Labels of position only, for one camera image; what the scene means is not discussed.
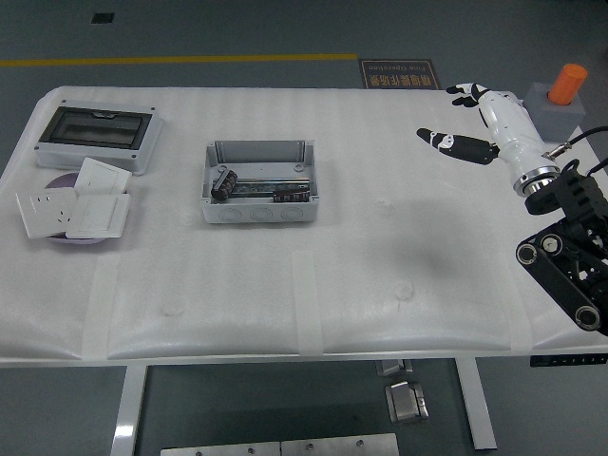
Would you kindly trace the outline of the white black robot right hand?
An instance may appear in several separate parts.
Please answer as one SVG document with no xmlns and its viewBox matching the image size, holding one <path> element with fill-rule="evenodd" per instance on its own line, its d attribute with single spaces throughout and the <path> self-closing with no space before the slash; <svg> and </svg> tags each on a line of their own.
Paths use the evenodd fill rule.
<svg viewBox="0 0 608 456">
<path fill-rule="evenodd" d="M 533 171 L 550 165 L 550 160 L 542 156 L 544 142 L 540 134 L 514 98 L 475 83 L 454 85 L 446 92 L 459 96 L 452 101 L 454 105 L 479 110 L 490 139 L 418 129 L 417 136 L 440 153 L 482 165 L 499 159 L 508 165 L 512 181 L 529 179 Z"/>
</svg>

